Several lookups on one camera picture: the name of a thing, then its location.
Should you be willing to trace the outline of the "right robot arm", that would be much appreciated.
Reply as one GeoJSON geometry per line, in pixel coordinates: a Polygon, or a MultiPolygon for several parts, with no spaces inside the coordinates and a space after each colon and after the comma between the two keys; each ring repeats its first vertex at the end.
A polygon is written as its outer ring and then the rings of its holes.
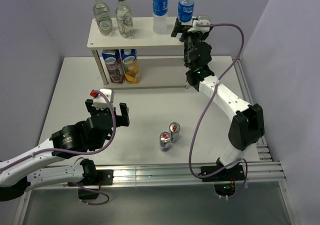
{"type": "Polygon", "coordinates": [[[198,92],[209,97],[204,108],[208,110],[215,103],[229,118],[231,125],[228,132],[229,145],[216,161],[216,171],[212,173],[193,173],[199,179],[218,176],[222,180],[229,179],[234,173],[248,148],[265,134],[263,109],[259,104],[250,104],[241,99],[222,82],[226,74],[220,76],[209,68],[212,47],[205,42],[211,30],[216,27],[227,27],[228,23],[212,24],[204,16],[192,19],[192,23],[175,21],[171,37],[181,35],[184,45],[184,66],[188,69],[186,80],[198,92]]]}

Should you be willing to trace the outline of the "silver blue energy drink can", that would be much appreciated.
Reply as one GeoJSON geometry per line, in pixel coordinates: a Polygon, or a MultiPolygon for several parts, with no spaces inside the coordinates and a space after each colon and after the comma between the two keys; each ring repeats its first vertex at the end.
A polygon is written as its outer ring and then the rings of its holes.
{"type": "Polygon", "coordinates": [[[171,135],[171,142],[172,143],[175,143],[178,141],[179,135],[180,135],[180,130],[181,130],[181,126],[178,122],[172,122],[169,125],[169,133],[171,135]]]}

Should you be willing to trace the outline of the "water bottle blue label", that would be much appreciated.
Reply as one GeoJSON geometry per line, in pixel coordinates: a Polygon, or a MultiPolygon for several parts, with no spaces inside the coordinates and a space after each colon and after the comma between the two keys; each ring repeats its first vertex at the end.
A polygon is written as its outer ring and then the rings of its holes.
{"type": "Polygon", "coordinates": [[[167,15],[169,0],[152,0],[153,31],[156,34],[167,32],[167,15]]]}
{"type": "Polygon", "coordinates": [[[195,2],[194,0],[179,0],[177,17],[182,23],[189,23],[193,19],[195,2]]]}

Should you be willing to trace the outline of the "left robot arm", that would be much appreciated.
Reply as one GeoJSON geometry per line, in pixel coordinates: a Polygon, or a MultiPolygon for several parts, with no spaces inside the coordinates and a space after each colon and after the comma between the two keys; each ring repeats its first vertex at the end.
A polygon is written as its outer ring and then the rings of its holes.
{"type": "Polygon", "coordinates": [[[89,186],[98,179],[93,160],[84,158],[63,167],[48,166],[75,156],[93,155],[108,147],[118,127],[130,124],[129,108],[120,103],[118,115],[111,102],[98,108],[94,100],[85,101],[90,116],[73,125],[66,125],[37,147],[0,163],[0,200],[10,201],[25,192],[48,185],[68,183],[89,186]]]}

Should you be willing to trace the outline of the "glass soda bottle green cap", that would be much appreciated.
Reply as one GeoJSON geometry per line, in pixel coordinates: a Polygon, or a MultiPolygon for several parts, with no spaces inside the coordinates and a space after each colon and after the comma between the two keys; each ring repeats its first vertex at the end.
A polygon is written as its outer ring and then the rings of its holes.
{"type": "Polygon", "coordinates": [[[113,31],[113,23],[108,5],[103,0],[95,0],[93,12],[100,33],[109,36],[113,31]]]}

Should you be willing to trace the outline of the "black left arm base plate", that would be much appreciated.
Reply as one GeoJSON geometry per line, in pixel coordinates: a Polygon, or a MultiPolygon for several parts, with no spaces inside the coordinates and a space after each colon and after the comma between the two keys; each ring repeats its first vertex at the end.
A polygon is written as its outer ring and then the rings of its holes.
{"type": "Polygon", "coordinates": [[[81,186],[111,186],[113,184],[114,171],[112,169],[97,170],[94,176],[83,178],[76,182],[81,186]]]}

